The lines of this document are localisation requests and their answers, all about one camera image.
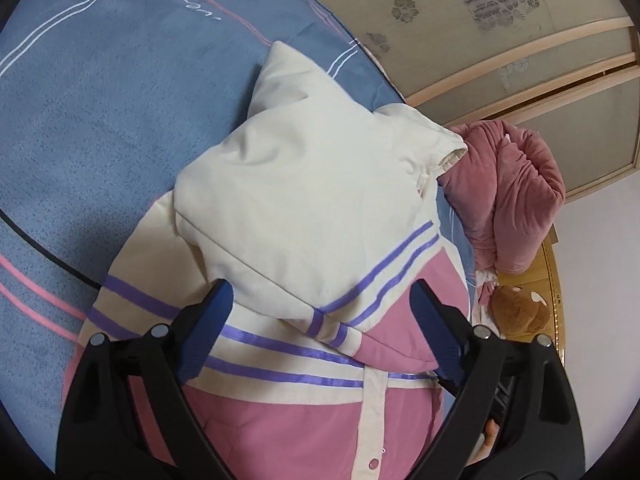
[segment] yellow wooden surface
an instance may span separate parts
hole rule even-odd
[[[529,269],[523,274],[498,274],[500,285],[519,286],[523,290],[537,292],[553,311],[553,316],[542,331],[554,342],[564,364],[564,316],[562,314],[562,294],[558,268],[551,248],[552,239],[547,236],[540,246]],[[509,339],[530,342],[536,334],[525,332]]]

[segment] blue bedsheet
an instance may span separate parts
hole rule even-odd
[[[0,35],[0,399],[53,467],[62,377],[111,261],[246,117],[270,44],[401,99],[315,0],[22,0]],[[473,257],[442,193],[442,232]]]

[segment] wall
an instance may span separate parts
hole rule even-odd
[[[567,204],[556,230],[566,370],[590,466],[640,396],[640,173]]]

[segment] pink cushion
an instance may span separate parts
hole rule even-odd
[[[539,134],[504,121],[452,130],[468,153],[439,183],[474,247],[476,269],[524,272],[564,203],[551,150]]]

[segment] stuffed animal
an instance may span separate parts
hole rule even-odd
[[[490,308],[496,326],[506,337],[540,332],[551,317],[551,310],[538,293],[519,286],[497,286]]]

